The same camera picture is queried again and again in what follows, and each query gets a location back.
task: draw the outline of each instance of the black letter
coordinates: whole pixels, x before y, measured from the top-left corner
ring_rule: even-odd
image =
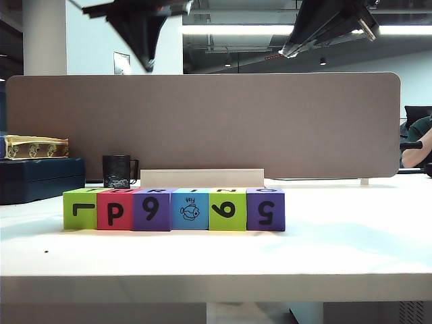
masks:
[[[72,215],[78,215],[78,209],[93,209],[95,204],[73,204],[72,205]]]
[[[263,188],[263,189],[256,189],[256,191],[259,191],[259,192],[275,192],[277,190],[276,189]]]
[[[113,225],[114,218],[120,218],[123,215],[123,206],[116,202],[110,202],[108,204],[108,225]]]

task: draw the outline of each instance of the foam block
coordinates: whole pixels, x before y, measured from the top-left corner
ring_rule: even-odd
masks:
[[[63,193],[63,228],[97,229],[97,194],[107,188],[81,188]]]
[[[175,188],[147,188],[133,193],[135,231],[171,231],[171,193]]]
[[[209,230],[246,230],[245,188],[213,188],[210,191]]]
[[[246,191],[248,231],[285,231],[285,194],[281,189]]]
[[[180,188],[171,195],[173,230],[209,228],[210,189]]]
[[[97,194],[97,229],[131,230],[132,194],[140,189],[110,189]]]

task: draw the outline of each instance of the person's arm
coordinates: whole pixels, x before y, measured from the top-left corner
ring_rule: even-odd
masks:
[[[432,128],[419,140],[423,143],[421,150],[408,149],[402,153],[402,164],[404,167],[415,167],[432,151]]]

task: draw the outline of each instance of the storage box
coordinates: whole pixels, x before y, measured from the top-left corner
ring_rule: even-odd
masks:
[[[85,186],[81,158],[0,161],[0,205],[61,196]]]

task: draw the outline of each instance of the fish drawing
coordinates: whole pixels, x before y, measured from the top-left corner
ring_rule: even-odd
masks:
[[[193,221],[200,215],[200,210],[195,204],[189,204],[184,208],[180,208],[180,214],[183,214],[183,218],[186,221]]]

